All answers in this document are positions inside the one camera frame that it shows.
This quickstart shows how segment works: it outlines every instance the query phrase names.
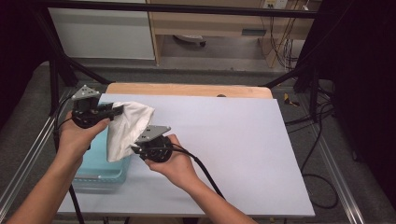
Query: blue container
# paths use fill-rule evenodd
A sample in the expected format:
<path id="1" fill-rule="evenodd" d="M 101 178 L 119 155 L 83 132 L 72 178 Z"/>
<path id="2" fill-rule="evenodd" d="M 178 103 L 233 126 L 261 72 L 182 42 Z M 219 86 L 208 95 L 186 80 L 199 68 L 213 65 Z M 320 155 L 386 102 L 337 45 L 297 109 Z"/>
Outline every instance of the blue container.
<path id="1" fill-rule="evenodd" d="M 107 128 L 96 135 L 91 149 L 85 153 L 83 163 L 73 180 L 75 189 L 112 190 L 125 182 L 131 157 L 108 162 L 106 142 Z"/>

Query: white cloth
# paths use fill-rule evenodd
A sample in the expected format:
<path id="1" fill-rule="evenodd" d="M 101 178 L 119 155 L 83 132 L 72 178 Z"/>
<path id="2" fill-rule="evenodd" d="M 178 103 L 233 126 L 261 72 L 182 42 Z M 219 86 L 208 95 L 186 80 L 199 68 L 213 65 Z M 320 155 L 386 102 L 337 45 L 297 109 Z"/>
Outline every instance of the white cloth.
<path id="1" fill-rule="evenodd" d="M 123 105 L 123 113 L 108 125 L 107 161 L 119 161 L 134 152 L 131 146 L 150 124 L 154 108 L 138 102 L 116 102 L 113 108 Z"/>

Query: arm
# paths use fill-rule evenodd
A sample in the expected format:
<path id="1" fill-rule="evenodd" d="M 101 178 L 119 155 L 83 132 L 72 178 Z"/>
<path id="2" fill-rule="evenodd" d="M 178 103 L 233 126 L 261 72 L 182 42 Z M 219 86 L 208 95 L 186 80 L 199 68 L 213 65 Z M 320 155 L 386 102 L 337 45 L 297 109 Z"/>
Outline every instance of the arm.
<path id="1" fill-rule="evenodd" d="M 172 143 L 179 145 L 175 135 L 169 135 Z M 169 161 L 156 163 L 146 160 L 152 171 L 165 175 L 173 184 L 185 190 L 214 223 L 256 223 L 210 189 L 195 173 L 191 158 L 173 152 Z"/>
<path id="2" fill-rule="evenodd" d="M 104 119 L 89 129 L 79 128 L 72 120 L 63 124 L 54 161 L 7 224 L 51 223 L 82 163 L 82 156 L 108 123 Z"/>

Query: wrist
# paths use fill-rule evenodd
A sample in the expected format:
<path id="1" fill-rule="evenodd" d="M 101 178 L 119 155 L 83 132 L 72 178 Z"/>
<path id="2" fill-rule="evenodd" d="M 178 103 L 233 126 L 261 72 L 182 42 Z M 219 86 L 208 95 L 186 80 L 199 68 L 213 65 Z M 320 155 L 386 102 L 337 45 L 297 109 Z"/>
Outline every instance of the wrist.
<path id="1" fill-rule="evenodd" d="M 49 167 L 49 174 L 64 177 L 74 176 L 81 165 L 81 161 L 70 161 L 57 155 Z"/>
<path id="2" fill-rule="evenodd" d="M 200 193 L 204 189 L 208 189 L 208 186 L 200 178 L 197 177 L 193 180 L 186 181 L 186 183 L 180 188 L 190 194 L 190 196 L 192 196 Z"/>

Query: finger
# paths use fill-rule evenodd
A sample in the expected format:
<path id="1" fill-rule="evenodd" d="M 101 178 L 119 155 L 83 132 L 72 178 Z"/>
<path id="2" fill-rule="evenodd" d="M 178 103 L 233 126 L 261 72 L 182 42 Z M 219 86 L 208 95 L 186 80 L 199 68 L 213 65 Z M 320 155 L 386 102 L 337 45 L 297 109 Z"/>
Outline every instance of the finger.
<path id="1" fill-rule="evenodd" d="M 110 123 L 110 119 L 102 119 L 97 124 L 87 129 L 87 131 L 90 132 L 90 134 L 92 134 L 93 137 L 95 137 L 97 134 L 103 131 L 109 123 Z"/>
<path id="2" fill-rule="evenodd" d="M 178 142 L 178 139 L 177 139 L 177 137 L 176 137 L 175 134 L 173 134 L 173 133 L 172 133 L 172 134 L 169 134 L 167 137 L 169 138 L 169 140 L 171 141 L 171 143 L 180 146 L 180 142 Z"/>
<path id="3" fill-rule="evenodd" d="M 151 160 L 149 160 L 149 159 L 145 159 L 145 164 L 146 164 L 147 166 L 150 166 L 150 165 L 153 164 L 153 163 L 155 163 L 155 161 L 151 161 Z"/>
<path id="4" fill-rule="evenodd" d="M 71 118 L 72 118 L 72 111 L 70 110 L 69 112 L 67 112 L 66 118 L 64 119 L 71 119 Z"/>

